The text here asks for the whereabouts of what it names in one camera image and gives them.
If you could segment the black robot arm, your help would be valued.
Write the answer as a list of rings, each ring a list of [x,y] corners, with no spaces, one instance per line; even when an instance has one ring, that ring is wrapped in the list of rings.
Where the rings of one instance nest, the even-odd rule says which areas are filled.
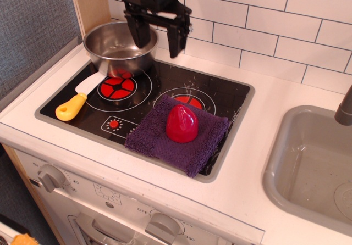
[[[185,49],[191,29],[192,10],[178,0],[122,0],[125,17],[137,47],[150,41],[150,25],[167,29],[169,54],[175,58]]]

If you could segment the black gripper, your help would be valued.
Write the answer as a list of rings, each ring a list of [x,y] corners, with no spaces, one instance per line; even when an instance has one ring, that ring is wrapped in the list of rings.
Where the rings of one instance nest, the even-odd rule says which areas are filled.
[[[178,0],[122,0],[125,17],[133,40],[138,48],[145,47],[151,39],[150,26],[167,28],[169,54],[176,58],[185,49],[190,33],[192,10]]]

